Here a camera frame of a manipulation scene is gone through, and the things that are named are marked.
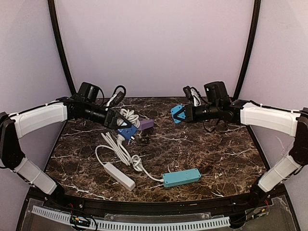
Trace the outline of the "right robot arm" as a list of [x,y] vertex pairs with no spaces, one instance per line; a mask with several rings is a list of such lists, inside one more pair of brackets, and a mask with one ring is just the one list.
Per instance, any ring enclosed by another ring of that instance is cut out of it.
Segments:
[[294,137],[290,151],[257,181],[257,189],[268,193],[308,164],[308,110],[287,110],[258,104],[254,101],[235,100],[227,103],[209,103],[199,106],[178,105],[171,109],[178,122],[199,122],[218,119],[228,123],[257,126]]

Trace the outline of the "dark blue cube socket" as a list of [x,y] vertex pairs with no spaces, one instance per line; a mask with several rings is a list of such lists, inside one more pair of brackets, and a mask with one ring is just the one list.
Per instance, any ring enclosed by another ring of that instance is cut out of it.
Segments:
[[130,128],[121,128],[117,130],[117,133],[121,135],[125,140],[129,141],[134,134],[137,132],[138,128],[132,125]]

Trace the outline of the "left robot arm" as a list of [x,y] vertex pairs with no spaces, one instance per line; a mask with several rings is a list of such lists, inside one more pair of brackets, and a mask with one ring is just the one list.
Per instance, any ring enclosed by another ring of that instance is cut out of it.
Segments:
[[94,103],[67,97],[25,112],[15,114],[2,112],[0,115],[2,167],[25,178],[46,195],[63,194],[63,187],[26,157],[21,150],[19,140],[48,125],[79,118],[99,123],[113,130],[132,127],[132,123],[118,111],[106,110]]

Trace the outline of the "light blue plug adapter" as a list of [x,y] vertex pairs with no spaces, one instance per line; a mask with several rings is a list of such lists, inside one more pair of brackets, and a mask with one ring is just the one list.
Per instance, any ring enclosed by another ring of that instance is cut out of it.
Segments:
[[170,110],[172,119],[175,124],[186,121],[185,107],[183,105],[177,105]]

